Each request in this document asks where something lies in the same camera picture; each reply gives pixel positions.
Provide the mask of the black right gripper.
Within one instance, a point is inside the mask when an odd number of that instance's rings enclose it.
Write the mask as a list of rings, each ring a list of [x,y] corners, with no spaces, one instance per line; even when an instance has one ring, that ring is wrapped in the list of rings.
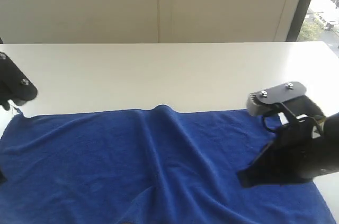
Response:
[[[338,172],[338,114],[327,117],[302,96],[276,104],[261,117],[263,127],[275,138],[237,172],[243,188],[303,184]]]

